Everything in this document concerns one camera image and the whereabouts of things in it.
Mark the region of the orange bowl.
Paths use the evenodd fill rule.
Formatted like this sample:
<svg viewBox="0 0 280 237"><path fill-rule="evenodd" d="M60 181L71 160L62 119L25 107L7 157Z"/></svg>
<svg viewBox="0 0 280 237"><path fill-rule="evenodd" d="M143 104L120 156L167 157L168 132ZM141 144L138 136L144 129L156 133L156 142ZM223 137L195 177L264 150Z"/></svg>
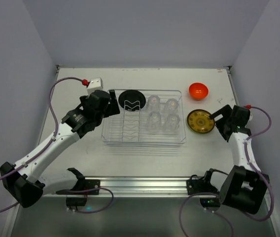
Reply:
<svg viewBox="0 0 280 237"><path fill-rule="evenodd" d="M195 100L203 100L208 96L209 89L203 83L195 82L189 86L189 94Z"/></svg>

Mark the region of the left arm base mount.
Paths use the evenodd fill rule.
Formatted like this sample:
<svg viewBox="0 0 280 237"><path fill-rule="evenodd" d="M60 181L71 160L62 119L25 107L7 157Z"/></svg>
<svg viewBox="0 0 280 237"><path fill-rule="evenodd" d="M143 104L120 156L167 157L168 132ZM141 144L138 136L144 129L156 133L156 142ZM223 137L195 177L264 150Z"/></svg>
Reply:
<svg viewBox="0 0 280 237"><path fill-rule="evenodd" d="M101 181L99 179L86 179L85 176L75 168L68 168L66 174L71 174L74 177L75 183L69 188L58 188L55 193L58 195L74 195L79 193L71 193L71 191L84 191L89 190L89 192L84 193L85 195L99 195L101 187Z"/></svg>

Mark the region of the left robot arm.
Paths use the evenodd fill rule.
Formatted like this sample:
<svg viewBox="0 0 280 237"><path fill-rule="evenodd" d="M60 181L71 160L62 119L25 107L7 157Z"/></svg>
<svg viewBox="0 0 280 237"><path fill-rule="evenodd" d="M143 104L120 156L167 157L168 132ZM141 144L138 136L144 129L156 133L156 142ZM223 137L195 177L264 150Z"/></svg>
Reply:
<svg viewBox="0 0 280 237"><path fill-rule="evenodd" d="M24 208L34 205L46 194L79 193L86 185L83 174L77 169L69 168L52 179L42 174L63 151L93 131L104 118L119 113L114 90L96 90L89 96L81 96L80 104L67 112L46 140L14 164L5 162L0 167L3 186Z"/></svg>

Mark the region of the yellow patterned plate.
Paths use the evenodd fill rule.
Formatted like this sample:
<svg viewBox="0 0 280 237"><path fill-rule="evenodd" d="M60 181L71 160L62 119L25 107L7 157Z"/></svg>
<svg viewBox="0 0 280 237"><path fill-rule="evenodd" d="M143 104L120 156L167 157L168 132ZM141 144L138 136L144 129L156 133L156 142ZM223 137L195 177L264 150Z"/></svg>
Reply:
<svg viewBox="0 0 280 237"><path fill-rule="evenodd" d="M206 110L196 109L187 115L188 127L198 133L207 134L214 129L215 121L210 118L211 113Z"/></svg>

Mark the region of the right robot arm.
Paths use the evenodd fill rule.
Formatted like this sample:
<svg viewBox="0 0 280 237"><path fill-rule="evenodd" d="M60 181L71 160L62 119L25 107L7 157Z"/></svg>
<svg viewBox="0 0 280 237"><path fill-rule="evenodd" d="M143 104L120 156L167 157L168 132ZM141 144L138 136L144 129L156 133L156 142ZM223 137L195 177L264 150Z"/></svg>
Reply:
<svg viewBox="0 0 280 237"><path fill-rule="evenodd" d="M256 135L246 127L250 116L250 107L225 105L210 115L215 126L228 143L233 158L230 173L219 191L222 205L238 209L246 214L256 214L269 187L269 176L258 167L251 147Z"/></svg>

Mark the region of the black plate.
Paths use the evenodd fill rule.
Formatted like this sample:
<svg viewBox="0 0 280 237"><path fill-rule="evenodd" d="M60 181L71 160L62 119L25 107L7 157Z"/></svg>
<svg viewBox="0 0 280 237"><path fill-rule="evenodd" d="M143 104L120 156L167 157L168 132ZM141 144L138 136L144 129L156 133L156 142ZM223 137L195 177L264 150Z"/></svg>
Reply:
<svg viewBox="0 0 280 237"><path fill-rule="evenodd" d="M119 105L127 111L139 111L146 104L146 98L138 90L125 90L118 97Z"/></svg>

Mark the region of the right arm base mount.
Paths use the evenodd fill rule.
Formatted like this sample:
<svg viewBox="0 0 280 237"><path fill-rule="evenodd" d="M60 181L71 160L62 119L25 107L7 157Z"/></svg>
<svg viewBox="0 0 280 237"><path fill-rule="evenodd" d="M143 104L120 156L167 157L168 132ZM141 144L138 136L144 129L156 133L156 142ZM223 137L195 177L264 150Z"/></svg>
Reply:
<svg viewBox="0 0 280 237"><path fill-rule="evenodd" d="M192 175L188 180L186 180L187 194L198 194L198 193L213 193L219 194L216 187L210 184L211 176L205 174L203 177L198 178L197 175Z"/></svg>

